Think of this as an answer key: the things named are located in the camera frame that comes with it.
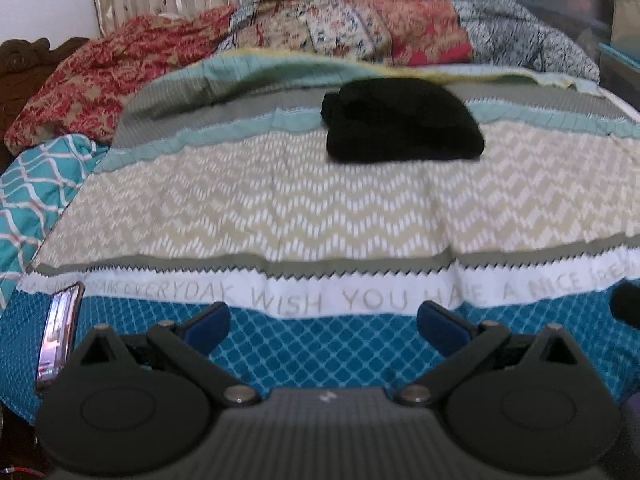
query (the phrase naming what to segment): circular cap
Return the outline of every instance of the circular cap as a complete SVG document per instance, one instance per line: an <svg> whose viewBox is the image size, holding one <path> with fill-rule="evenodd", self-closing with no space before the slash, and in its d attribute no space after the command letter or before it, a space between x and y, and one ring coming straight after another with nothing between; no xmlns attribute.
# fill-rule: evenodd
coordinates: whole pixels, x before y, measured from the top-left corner
<svg viewBox="0 0 640 480"><path fill-rule="evenodd" d="M621 427L620 410L595 374L566 365L472 377L453 391L444 414L456 440L476 458L532 476L593 466Z"/></svg>
<svg viewBox="0 0 640 480"><path fill-rule="evenodd" d="M431 392L421 384L409 384L400 390L399 397L407 404L423 404L431 398Z"/></svg>
<svg viewBox="0 0 640 480"><path fill-rule="evenodd" d="M235 384L224 391L225 399L234 404L246 404L257 397L258 393L246 384Z"/></svg>
<svg viewBox="0 0 640 480"><path fill-rule="evenodd" d="M43 449L66 470L153 471L193 449L209 426L207 397L178 375L110 363L75 372L53 384L36 416Z"/></svg>

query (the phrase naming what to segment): wooden furniture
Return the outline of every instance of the wooden furniture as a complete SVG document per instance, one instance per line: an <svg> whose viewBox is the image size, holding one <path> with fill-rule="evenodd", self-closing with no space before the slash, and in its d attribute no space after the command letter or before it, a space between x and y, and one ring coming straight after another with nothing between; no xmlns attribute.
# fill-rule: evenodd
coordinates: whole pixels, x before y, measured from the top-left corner
<svg viewBox="0 0 640 480"><path fill-rule="evenodd" d="M14 160L4 145L9 126L56 66L87 41L71 38L54 50L50 50L46 38L33 43L8 40L0 44L0 173Z"/></svg>

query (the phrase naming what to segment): striped quilt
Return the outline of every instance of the striped quilt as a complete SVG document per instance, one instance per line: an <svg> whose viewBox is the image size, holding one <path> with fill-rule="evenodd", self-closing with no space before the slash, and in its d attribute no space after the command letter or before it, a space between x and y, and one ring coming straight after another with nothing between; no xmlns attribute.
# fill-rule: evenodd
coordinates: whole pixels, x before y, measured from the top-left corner
<svg viewBox="0 0 640 480"><path fill-rule="evenodd" d="M480 160L326 158L324 94L398 75L466 103L486 139ZM225 301L232 333L210 358L262 393L413 379L440 359L415 330L434 300L518 332L564 324L624 399L640 386L640 333L612 318L608 296L640 278L639 139L635 120L567 76L211 57L124 111L0 319L0 374L12 378L0 399L33 416L36 349L16 357L16 345L37 344L50 295L77 280L79 336Z"/></svg>

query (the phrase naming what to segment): black cloth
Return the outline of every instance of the black cloth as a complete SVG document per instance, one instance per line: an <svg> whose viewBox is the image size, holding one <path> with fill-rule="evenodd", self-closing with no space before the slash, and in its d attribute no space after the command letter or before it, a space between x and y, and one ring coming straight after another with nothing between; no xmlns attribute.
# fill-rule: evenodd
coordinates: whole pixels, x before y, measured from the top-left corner
<svg viewBox="0 0 640 480"><path fill-rule="evenodd" d="M640 286L621 283L611 294L609 309L618 321L640 330Z"/></svg>
<svg viewBox="0 0 640 480"><path fill-rule="evenodd" d="M338 162L475 159L484 150L465 105L422 79L348 83L324 96L322 118L327 152Z"/></svg>

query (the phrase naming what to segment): blue patterned pillow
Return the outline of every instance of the blue patterned pillow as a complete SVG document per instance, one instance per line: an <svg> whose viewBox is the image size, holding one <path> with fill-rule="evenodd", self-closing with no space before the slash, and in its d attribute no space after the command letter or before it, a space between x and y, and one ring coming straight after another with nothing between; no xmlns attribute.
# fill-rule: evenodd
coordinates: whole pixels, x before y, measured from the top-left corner
<svg viewBox="0 0 640 480"><path fill-rule="evenodd" d="M106 152L69 134L21 153L0 177L0 316L40 244Z"/></svg>

